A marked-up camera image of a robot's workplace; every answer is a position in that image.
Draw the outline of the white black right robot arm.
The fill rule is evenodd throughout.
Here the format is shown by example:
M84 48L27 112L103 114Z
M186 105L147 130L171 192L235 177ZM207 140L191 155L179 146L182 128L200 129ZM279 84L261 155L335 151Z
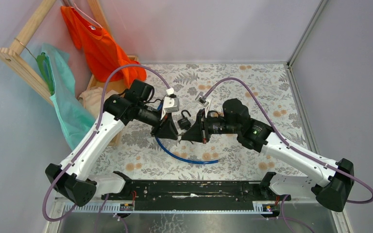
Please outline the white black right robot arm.
M235 134L245 148L275 157L310 178L310 191L323 207L342 212L354 185L354 164L348 159L329 159L279 136L271 126L251 118L238 99L222 105L222 116L198 111L196 121L182 136L185 141L207 143L213 134Z

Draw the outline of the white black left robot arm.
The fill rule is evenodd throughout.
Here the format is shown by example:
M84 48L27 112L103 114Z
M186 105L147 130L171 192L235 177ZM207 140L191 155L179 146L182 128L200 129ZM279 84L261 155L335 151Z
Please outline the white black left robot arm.
M173 88L166 90L162 108L147 105L154 87L136 80L123 96L111 95L105 100L102 112L82 141L60 164L49 164L45 170L52 188L76 206L82 207L94 196L113 193L124 200L131 194L126 179L114 172L111 175L91 176L96 160L112 139L132 120L152 127L156 137L178 138L171 114L179 110L179 100Z

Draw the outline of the blue cable lock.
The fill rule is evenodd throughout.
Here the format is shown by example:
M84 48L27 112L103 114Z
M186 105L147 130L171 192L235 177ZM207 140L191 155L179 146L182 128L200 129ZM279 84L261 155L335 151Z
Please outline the blue cable lock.
M155 138L158 146L172 158L192 165L209 165L217 164L223 161L216 152L216 157L213 152L202 150L201 146L191 141L173 141L168 139Z

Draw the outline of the black padlock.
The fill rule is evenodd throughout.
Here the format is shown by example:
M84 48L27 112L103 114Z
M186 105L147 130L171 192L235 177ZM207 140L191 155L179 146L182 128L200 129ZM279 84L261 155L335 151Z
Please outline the black padlock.
M191 127L191 122L186 116L184 116L184 114L187 114L189 117L191 116L188 110L182 110L181 111L182 117L177 121L177 123L181 130L189 130Z

